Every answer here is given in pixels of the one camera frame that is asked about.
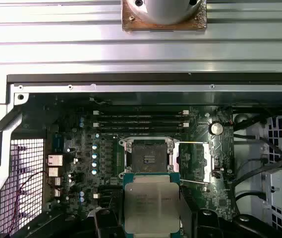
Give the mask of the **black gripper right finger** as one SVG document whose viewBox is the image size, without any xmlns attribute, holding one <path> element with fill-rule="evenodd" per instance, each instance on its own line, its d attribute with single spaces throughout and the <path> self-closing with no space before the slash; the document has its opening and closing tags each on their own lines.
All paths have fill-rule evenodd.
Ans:
<svg viewBox="0 0 282 238">
<path fill-rule="evenodd" d="M 282 232 L 248 214 L 227 221 L 199 208 L 190 189 L 180 188 L 180 221 L 188 238 L 282 238 Z"/>
</svg>

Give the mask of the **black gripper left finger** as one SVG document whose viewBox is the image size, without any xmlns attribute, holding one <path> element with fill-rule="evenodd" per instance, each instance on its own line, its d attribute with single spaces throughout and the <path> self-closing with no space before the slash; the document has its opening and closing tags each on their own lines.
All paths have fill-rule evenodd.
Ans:
<svg viewBox="0 0 282 238">
<path fill-rule="evenodd" d="M 98 238 L 123 238 L 124 229 L 119 224 L 115 212 L 110 208 L 94 209 L 88 214 L 94 219 L 96 235 Z"/>
</svg>

